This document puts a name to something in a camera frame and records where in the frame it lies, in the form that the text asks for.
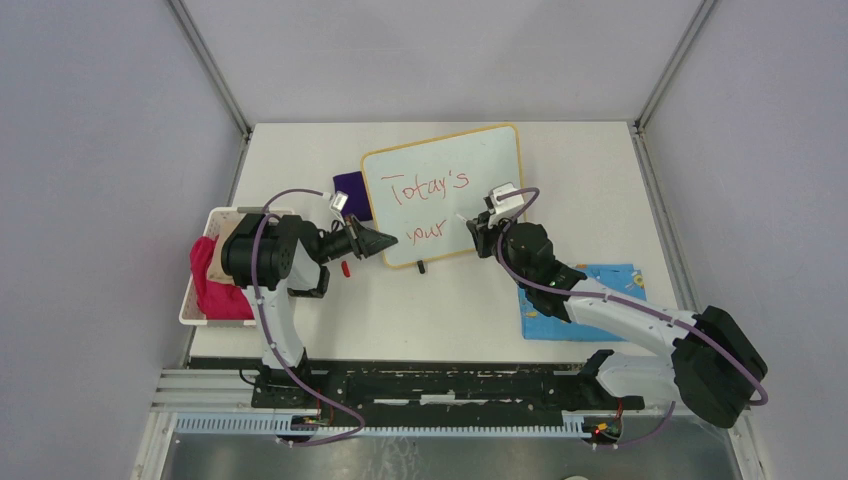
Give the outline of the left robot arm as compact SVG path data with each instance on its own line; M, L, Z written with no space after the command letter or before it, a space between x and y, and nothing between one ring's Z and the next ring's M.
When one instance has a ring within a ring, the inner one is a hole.
M303 370L308 355L295 326L293 300L325 296L329 262L348 255L369 258L398 243L353 215L328 231L299 215L248 213L225 238L221 267L248 298L265 341L263 366L284 372L275 392L288 406L302 407L314 394L314 381Z

